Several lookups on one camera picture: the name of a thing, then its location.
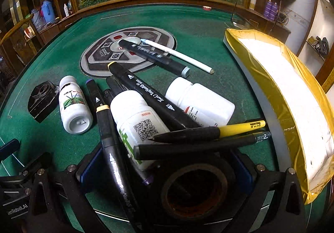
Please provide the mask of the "black gel pen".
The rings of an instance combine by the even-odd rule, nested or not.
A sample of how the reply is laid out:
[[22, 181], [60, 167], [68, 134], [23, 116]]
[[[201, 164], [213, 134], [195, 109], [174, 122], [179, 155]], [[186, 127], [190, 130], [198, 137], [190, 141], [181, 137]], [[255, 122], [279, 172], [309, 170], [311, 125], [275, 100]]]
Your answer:
[[270, 139], [269, 131], [259, 131], [251, 134], [226, 137], [219, 140], [201, 144], [139, 144], [134, 146], [133, 157], [136, 160], [166, 160], [170, 157], [186, 154], [213, 153], [227, 148], [240, 148], [254, 145]]

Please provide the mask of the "black marker grey cap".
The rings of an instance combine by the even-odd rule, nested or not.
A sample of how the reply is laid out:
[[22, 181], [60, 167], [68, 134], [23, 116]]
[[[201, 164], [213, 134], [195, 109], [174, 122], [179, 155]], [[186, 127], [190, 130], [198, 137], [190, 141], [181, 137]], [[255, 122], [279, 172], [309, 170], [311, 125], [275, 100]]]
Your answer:
[[122, 39], [119, 41], [119, 46], [180, 77], [187, 78], [190, 74], [190, 68], [188, 66], [140, 44]]

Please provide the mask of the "white slim pen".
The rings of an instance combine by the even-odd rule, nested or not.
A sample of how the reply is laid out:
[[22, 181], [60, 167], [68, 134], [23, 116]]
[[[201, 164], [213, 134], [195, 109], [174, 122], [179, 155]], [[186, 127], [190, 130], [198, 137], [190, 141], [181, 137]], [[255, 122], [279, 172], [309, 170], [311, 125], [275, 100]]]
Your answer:
[[191, 58], [191, 57], [189, 57], [189, 56], [187, 56], [187, 55], [185, 55], [185, 54], [183, 54], [181, 52], [178, 52], [178, 51], [176, 51], [176, 50], [174, 50], [172, 48], [168, 48], [166, 46], [163, 46], [161, 44], [155, 43], [155, 42], [150, 41], [148, 39], [141, 39], [141, 41], [144, 44], [147, 44], [147, 45], [150, 45], [150, 46], [152, 46], [154, 48], [160, 49], [160, 50], [162, 50], [162, 51], [164, 51], [164, 52], [166, 52], [168, 54], [171, 54], [172, 56], [175, 56], [175, 57], [177, 57], [177, 58], [179, 58], [179, 59], [181, 59], [181, 60], [183, 60], [183, 61], [185, 61], [187, 63], [190, 63], [190, 64], [196, 66], [197, 68], [199, 68], [199, 69], [201, 69], [201, 70], [203, 70], [203, 71], [205, 71], [205, 72], [207, 72], [209, 74], [214, 74], [214, 72], [215, 72], [213, 70], [213, 68], [209, 67], [208, 65], [206, 65], [206, 64], [204, 64], [204, 63], [202, 63], [202, 62], [200, 62], [200, 61], [198, 61], [198, 60], [196, 60], [194, 58]]

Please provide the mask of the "black marker tan band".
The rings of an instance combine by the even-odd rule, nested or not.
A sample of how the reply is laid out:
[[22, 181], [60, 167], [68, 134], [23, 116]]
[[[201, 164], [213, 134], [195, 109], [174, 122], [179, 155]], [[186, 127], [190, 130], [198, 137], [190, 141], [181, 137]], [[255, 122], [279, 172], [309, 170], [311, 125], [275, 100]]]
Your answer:
[[107, 163], [107, 169], [122, 200], [123, 209], [135, 232], [142, 231], [136, 208], [136, 201], [126, 175], [126, 165], [121, 151], [121, 142], [115, 129], [115, 123], [109, 105], [104, 100], [94, 79], [86, 81], [86, 87], [96, 110], [100, 141]]

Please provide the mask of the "blue water jug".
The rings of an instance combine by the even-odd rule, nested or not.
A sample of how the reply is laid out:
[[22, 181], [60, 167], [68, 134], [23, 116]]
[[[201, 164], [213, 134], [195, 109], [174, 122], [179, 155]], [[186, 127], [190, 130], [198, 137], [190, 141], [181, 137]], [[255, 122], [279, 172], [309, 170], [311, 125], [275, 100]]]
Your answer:
[[53, 23], [54, 20], [56, 19], [54, 10], [53, 10], [53, 5], [50, 0], [44, 0], [41, 6], [41, 12], [44, 17], [45, 23]]

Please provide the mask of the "yellow black pen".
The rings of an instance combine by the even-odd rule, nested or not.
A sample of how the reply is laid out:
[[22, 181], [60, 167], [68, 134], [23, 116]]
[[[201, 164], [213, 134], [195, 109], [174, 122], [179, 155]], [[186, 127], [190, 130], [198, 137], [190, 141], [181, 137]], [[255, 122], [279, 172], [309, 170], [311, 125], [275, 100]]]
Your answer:
[[186, 142], [192, 139], [211, 139], [217, 140], [223, 137], [244, 134], [250, 131], [255, 131], [266, 126], [265, 120], [256, 120], [245, 123], [238, 123], [226, 126], [209, 126], [188, 128], [179, 131], [166, 132], [157, 134], [148, 139], [156, 143], [173, 143], [176, 141]]

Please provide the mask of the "white bottle red label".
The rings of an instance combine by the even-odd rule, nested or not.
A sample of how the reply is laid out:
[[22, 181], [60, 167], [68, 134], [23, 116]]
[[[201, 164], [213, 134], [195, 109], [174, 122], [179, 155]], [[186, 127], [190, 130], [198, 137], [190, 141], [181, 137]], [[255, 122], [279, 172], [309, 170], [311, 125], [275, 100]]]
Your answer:
[[174, 79], [165, 97], [203, 127], [227, 125], [235, 110], [229, 100], [182, 77]]

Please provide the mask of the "gold lined white tray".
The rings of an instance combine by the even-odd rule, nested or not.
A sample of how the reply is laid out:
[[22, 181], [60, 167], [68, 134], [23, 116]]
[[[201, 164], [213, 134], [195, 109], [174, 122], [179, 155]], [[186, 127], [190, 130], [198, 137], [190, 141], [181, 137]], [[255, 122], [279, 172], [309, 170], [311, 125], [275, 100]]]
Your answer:
[[265, 115], [281, 170], [297, 172], [305, 204], [333, 177], [333, 108], [300, 59], [257, 30], [226, 29], [224, 43]]

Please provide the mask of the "black tape roll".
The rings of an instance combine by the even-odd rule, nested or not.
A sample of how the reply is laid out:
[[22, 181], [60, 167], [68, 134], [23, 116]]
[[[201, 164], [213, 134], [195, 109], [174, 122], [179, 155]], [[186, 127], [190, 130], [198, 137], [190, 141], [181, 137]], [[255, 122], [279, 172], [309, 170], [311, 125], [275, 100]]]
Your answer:
[[146, 187], [144, 232], [219, 232], [250, 193], [238, 149], [162, 161]]

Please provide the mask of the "eyeglasses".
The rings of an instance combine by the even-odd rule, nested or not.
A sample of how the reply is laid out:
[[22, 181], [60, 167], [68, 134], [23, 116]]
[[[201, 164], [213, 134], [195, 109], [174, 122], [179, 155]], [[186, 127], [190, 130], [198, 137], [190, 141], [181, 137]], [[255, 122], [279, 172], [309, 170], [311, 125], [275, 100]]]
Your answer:
[[237, 18], [237, 7], [238, 0], [234, 0], [233, 12], [228, 23], [224, 22], [226, 29], [237, 29], [237, 30], [255, 30], [257, 27], [253, 25], [249, 20], [244, 17]]

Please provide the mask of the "white bottle QR label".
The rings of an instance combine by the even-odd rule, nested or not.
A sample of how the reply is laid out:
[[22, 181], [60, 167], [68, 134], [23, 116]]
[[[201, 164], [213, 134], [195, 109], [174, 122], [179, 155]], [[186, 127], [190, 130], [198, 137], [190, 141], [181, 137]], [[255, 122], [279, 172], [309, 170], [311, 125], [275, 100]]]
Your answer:
[[136, 160], [133, 157], [134, 146], [144, 144], [149, 137], [169, 132], [169, 129], [153, 108], [134, 90], [119, 93], [111, 101], [110, 110], [128, 153], [140, 171], [147, 170], [154, 161]]

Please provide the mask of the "white bottle green plant label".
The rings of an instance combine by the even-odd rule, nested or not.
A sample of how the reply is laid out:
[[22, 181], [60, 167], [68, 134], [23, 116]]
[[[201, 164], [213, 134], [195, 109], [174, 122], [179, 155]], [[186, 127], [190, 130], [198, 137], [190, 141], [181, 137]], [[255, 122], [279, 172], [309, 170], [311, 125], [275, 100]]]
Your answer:
[[65, 131], [83, 134], [91, 128], [93, 116], [76, 79], [65, 76], [59, 83], [59, 108]]

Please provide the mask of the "purple bottles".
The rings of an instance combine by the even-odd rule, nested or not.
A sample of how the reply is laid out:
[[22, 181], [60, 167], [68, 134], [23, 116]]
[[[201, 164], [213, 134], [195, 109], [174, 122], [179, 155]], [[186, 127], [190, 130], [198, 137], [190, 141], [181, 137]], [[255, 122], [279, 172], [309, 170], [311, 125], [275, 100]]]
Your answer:
[[278, 5], [273, 3], [271, 0], [268, 0], [264, 8], [264, 17], [270, 21], [274, 21], [277, 17]]

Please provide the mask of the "black marker yellow ends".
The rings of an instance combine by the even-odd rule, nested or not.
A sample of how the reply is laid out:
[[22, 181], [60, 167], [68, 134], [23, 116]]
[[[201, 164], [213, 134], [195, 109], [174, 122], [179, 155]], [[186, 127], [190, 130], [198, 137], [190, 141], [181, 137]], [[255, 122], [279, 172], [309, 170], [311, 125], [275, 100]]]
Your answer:
[[137, 91], [171, 131], [200, 127], [200, 124], [176, 104], [119, 63], [115, 61], [109, 63], [108, 69], [113, 77], [128, 90]]

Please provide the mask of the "round table control panel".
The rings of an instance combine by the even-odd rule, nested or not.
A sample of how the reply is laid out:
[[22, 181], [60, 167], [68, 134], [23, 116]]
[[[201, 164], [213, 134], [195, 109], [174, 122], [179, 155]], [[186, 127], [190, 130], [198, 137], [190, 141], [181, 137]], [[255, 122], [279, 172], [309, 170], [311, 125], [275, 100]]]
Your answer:
[[112, 61], [133, 73], [154, 66], [152, 62], [121, 48], [119, 41], [122, 39], [137, 44], [141, 39], [148, 39], [168, 48], [177, 47], [176, 38], [163, 29], [150, 26], [128, 27], [113, 31], [86, 48], [80, 59], [81, 71], [89, 77], [105, 78], [109, 75], [108, 64]]

